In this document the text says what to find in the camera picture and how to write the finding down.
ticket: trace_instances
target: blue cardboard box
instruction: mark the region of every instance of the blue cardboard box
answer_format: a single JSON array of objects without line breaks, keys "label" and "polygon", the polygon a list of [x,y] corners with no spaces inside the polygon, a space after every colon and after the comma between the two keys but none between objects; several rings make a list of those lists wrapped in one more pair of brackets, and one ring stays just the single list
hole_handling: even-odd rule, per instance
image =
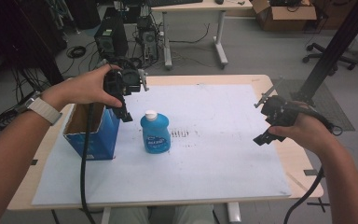
[{"label": "blue cardboard box", "polygon": [[[103,104],[96,103],[94,106],[88,161],[113,159],[120,120],[109,110],[111,109],[106,109]],[[88,113],[89,105],[75,105],[63,130],[63,136],[80,157],[83,154]]]}]

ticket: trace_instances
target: blue bottle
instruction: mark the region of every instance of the blue bottle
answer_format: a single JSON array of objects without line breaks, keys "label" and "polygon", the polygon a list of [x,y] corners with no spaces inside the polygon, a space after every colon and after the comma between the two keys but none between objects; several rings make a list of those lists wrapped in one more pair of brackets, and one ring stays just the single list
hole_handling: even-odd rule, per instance
[{"label": "blue bottle", "polygon": [[154,110],[146,110],[141,119],[144,144],[147,152],[162,153],[170,149],[171,136],[168,132],[168,118]]}]

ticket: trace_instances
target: chair wheel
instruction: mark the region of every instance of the chair wheel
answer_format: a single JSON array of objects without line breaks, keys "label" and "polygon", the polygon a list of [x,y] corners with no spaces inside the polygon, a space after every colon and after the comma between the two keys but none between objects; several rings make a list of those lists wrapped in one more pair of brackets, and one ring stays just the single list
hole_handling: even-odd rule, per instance
[{"label": "chair wheel", "polygon": [[303,58],[303,63],[307,63],[309,61],[310,61],[310,58],[308,56]]},{"label": "chair wheel", "polygon": [[356,66],[355,63],[351,63],[351,65],[348,66],[348,70],[353,70],[353,68]]},{"label": "chair wheel", "polygon": [[307,46],[307,51],[311,51],[311,50],[313,50],[313,46],[312,46],[312,45],[308,45],[308,46]]}]

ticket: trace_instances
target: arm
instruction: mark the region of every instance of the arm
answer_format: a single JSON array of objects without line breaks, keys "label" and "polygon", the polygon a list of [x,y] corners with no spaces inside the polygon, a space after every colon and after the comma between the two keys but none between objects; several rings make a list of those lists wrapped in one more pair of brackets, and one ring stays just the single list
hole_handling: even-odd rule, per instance
[{"label": "arm", "polygon": [[358,171],[347,149],[310,116],[298,114],[292,127],[270,127],[270,133],[292,138],[321,160],[333,223],[358,223]]},{"label": "arm", "polygon": [[[58,111],[68,104],[101,102],[120,107],[121,102],[103,91],[103,77],[109,64],[79,77],[68,79],[42,94],[42,99]],[[25,177],[50,123],[27,111],[0,134],[0,217]]]}]

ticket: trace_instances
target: table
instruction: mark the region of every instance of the table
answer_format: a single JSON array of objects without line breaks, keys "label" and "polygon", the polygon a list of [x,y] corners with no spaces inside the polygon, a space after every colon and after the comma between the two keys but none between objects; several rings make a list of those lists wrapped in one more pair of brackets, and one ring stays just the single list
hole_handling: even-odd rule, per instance
[{"label": "table", "polygon": [[[255,95],[261,96],[262,92],[267,91],[272,83],[269,77],[264,75],[223,75],[223,76],[175,76],[175,77],[148,77],[149,86],[154,85],[195,85],[203,84],[250,84],[253,86]],[[67,106],[62,112],[68,113]],[[63,205],[63,206],[34,206],[32,205],[33,197],[38,188],[38,184],[45,166],[48,154],[55,144],[57,134],[62,126],[63,119],[50,128],[46,137],[42,141],[36,152],[36,165],[32,165],[24,177],[19,189],[8,206],[10,210],[33,210],[33,209],[51,209],[51,208],[78,208],[80,205]],[[282,143],[274,142],[279,158],[282,162],[283,170],[286,174],[287,182],[290,186],[292,195],[290,198],[301,197],[310,187],[314,180],[314,176],[306,176],[304,170],[313,169],[310,161],[301,147],[290,139],[286,139]],[[321,197],[323,189],[319,186],[311,195],[311,197]],[[238,199],[238,201],[248,201],[249,199]],[[105,207],[109,204],[94,204],[94,207]]]},{"label": "table", "polygon": [[164,59],[165,67],[172,69],[172,58],[170,39],[168,36],[169,24],[187,23],[218,23],[217,35],[213,37],[213,42],[217,50],[222,68],[228,64],[226,54],[223,50],[221,39],[223,34],[223,24],[227,10],[245,10],[252,8],[249,1],[244,1],[244,5],[225,1],[218,5],[214,0],[203,0],[201,3],[184,4],[168,7],[152,7],[152,11],[162,12],[163,31],[164,31]]}]

